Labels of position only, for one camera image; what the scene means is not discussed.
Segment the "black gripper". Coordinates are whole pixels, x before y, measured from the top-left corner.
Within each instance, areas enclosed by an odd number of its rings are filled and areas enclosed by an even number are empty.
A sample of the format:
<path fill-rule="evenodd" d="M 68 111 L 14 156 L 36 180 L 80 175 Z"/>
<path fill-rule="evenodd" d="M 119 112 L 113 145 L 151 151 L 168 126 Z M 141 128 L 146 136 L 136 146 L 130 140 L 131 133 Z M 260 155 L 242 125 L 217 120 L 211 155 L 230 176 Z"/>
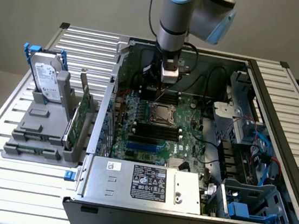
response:
<path fill-rule="evenodd" d="M 154 48 L 150 65 L 142 70 L 145 85 L 153 93 L 154 101 L 181 80 L 183 66 L 179 64 L 180 54 L 180 50 L 168 52 L 160 46 Z"/>

